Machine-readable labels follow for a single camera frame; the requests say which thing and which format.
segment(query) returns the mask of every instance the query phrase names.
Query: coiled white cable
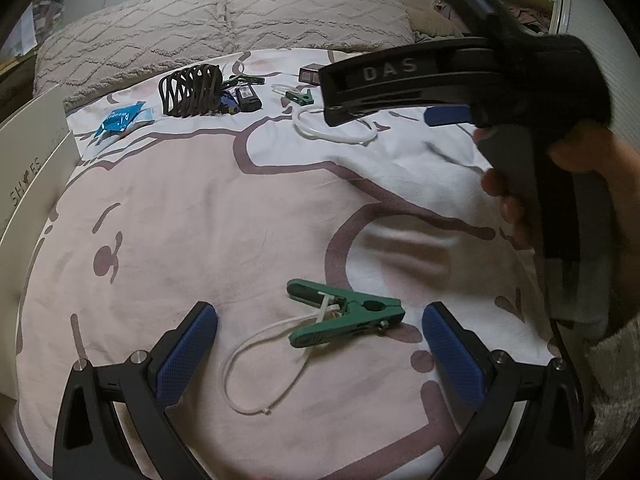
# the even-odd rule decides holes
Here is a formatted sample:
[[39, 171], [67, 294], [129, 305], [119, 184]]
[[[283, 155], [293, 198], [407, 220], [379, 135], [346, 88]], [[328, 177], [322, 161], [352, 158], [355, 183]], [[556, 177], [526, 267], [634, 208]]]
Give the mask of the coiled white cable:
[[[293, 86], [284, 84], [273, 84], [271, 85], [271, 90], [279, 95], [285, 95], [287, 92], [298, 92]], [[305, 139], [330, 140], [331, 142], [339, 142], [341, 144], [363, 144], [372, 141], [378, 136], [378, 130], [364, 118], [360, 120], [366, 124], [367, 131], [359, 136], [347, 135], [344, 131], [341, 131], [338, 126], [334, 128], [327, 127], [327, 131], [316, 130], [308, 121], [301, 117], [305, 112], [313, 112], [316, 110], [322, 111], [324, 110], [324, 106], [321, 104], [301, 106], [293, 112], [291, 117], [294, 127]]]
[[282, 398], [282, 396], [287, 393], [290, 387], [293, 386], [293, 383], [296, 382], [296, 379], [300, 375], [302, 368], [305, 367], [306, 361], [309, 359], [309, 355], [311, 354], [313, 347], [309, 346], [305, 348], [305, 351], [300, 357], [300, 360], [297, 362], [296, 368], [291, 371], [289, 377], [282, 383], [282, 386], [276, 391], [273, 398], [260, 406], [255, 406], [254, 408], [246, 408], [244, 406], [236, 404], [235, 402], [233, 402], [233, 400], [231, 400], [231, 397], [229, 397], [229, 394], [226, 390], [226, 382], [228, 381], [229, 370], [235, 358], [238, 357], [238, 354], [244, 351], [254, 338], [258, 337], [264, 332], [268, 332], [269, 330], [276, 328], [277, 326], [290, 323], [300, 323], [309, 319], [315, 319], [316, 323], [320, 323], [324, 319], [327, 310], [329, 310], [329, 312], [334, 312], [340, 309], [338, 305], [331, 305], [331, 307], [329, 306], [329, 303], [333, 300], [333, 296], [325, 294], [324, 298], [322, 298], [322, 305], [320, 306], [319, 312], [317, 314], [305, 314], [304, 316], [290, 317], [289, 319], [271, 323], [270, 325], [261, 328], [260, 330], [258, 330], [258, 332], [255, 332], [231, 349], [229, 354], [227, 354], [220, 365], [220, 370], [218, 371], [218, 387], [220, 388], [222, 398], [225, 399], [225, 402], [232, 410], [238, 413], [242, 413], [243, 415], [255, 415], [256, 413], [264, 413], [265, 415], [268, 415], [270, 412], [270, 407], [278, 402]]

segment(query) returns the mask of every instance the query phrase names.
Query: beige pillow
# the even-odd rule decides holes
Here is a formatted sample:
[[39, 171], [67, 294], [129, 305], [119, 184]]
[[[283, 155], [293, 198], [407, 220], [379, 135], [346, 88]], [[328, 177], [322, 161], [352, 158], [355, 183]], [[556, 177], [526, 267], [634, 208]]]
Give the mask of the beige pillow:
[[53, 34], [36, 62], [34, 96], [59, 84], [65, 110], [167, 70], [228, 54], [223, 0], [132, 0]]
[[456, 36], [462, 37], [462, 31], [455, 23], [445, 18], [437, 10], [406, 6], [412, 30], [422, 32], [427, 36]]
[[235, 50], [380, 50], [414, 42], [401, 0], [226, 0]]

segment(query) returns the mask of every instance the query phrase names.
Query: bed sheet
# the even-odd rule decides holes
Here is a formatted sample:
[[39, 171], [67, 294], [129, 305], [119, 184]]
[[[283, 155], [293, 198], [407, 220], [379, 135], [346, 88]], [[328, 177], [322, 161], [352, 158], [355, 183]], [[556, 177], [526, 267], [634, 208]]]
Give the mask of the bed sheet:
[[[34, 253], [18, 328], [15, 422], [42, 472], [51, 476], [73, 362], [118, 363], [151, 348], [199, 300], [216, 307], [218, 335], [169, 415], [221, 480], [425, 478], [471, 416], [422, 337], [432, 301], [490, 349], [534, 364], [552, 358], [531, 254], [514, 250], [480, 189], [488, 164], [471, 125], [430, 128], [423, 108], [405, 108], [371, 116], [378, 137], [366, 146], [296, 132], [297, 105], [270, 85], [299, 85], [299, 67], [343, 56], [256, 50], [212, 60], [225, 77], [266, 78], [254, 87], [263, 102], [254, 113], [163, 117], [157, 76], [68, 117], [81, 153], [114, 108], [143, 100], [158, 120], [81, 161]], [[287, 297], [291, 278], [400, 298], [404, 323], [316, 349], [271, 414], [239, 415], [218, 391], [220, 361], [259, 328], [311, 310]], [[260, 403], [300, 352], [285, 336], [250, 349], [229, 392]], [[119, 413], [143, 472], [157, 478]], [[513, 410], [483, 478], [499, 468], [521, 413]]]

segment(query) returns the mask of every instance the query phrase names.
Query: blue textured pad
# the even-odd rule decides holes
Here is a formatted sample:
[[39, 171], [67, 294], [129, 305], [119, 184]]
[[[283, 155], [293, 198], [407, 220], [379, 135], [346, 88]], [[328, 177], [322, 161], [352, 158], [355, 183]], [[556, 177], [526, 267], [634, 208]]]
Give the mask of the blue textured pad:
[[177, 404], [198, 364], [213, 344], [218, 316], [207, 305], [162, 364], [156, 380], [156, 401], [162, 408]]
[[422, 332], [460, 400], [477, 411], [484, 401], [484, 374], [433, 305], [422, 313]]
[[424, 122], [429, 126], [445, 124], [474, 123], [471, 108], [467, 105], [436, 105], [424, 111]]

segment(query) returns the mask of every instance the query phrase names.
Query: white door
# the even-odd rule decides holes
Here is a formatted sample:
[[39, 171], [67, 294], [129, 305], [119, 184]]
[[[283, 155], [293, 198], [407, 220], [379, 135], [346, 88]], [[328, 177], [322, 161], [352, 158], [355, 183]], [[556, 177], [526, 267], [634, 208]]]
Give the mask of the white door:
[[562, 0], [559, 32], [591, 49], [612, 97], [611, 129], [640, 150], [640, 57], [603, 0]]

